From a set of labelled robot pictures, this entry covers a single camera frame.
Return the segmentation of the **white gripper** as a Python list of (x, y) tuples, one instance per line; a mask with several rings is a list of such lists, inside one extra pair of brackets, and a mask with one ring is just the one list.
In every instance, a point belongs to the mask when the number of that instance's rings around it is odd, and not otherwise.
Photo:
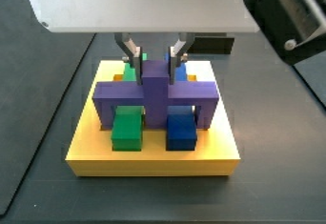
[(243, 0), (29, 0), (39, 22), (52, 32), (115, 32), (123, 61), (141, 84), (143, 50), (129, 32), (179, 32), (168, 48), (169, 84), (187, 61), (194, 32), (255, 32)]

